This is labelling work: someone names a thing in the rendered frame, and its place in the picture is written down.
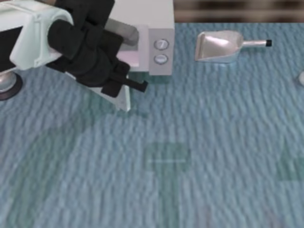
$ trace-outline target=metal scoop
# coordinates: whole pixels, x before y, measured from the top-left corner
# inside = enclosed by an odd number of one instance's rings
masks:
[[[230,63],[237,59],[242,48],[271,47],[272,40],[244,41],[237,31],[208,31],[198,35],[195,60],[215,63]]]

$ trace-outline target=scoop handle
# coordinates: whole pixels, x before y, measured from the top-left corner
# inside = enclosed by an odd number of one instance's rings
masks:
[[[243,47],[271,47],[272,40],[249,40],[243,42]]]

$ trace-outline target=table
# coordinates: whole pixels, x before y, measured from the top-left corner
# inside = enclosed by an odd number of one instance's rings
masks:
[[[273,47],[194,61],[197,35]],[[0,103],[0,228],[298,228],[304,224],[303,24],[176,24],[172,77],[132,110],[45,67]]]

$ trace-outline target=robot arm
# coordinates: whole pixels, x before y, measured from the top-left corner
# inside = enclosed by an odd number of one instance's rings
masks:
[[[117,98],[124,86],[144,92],[147,82],[128,79],[130,66],[116,57],[126,40],[105,30],[113,5],[114,0],[0,2],[0,21],[7,22],[0,23],[0,74],[46,65],[95,92],[101,89],[101,96]]]

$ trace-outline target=silver shovel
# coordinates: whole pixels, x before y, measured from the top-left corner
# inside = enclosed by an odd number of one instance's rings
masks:
[[[207,31],[198,35],[195,60],[215,63],[230,63],[237,59],[242,48],[271,47],[272,40],[244,41],[237,31]]]

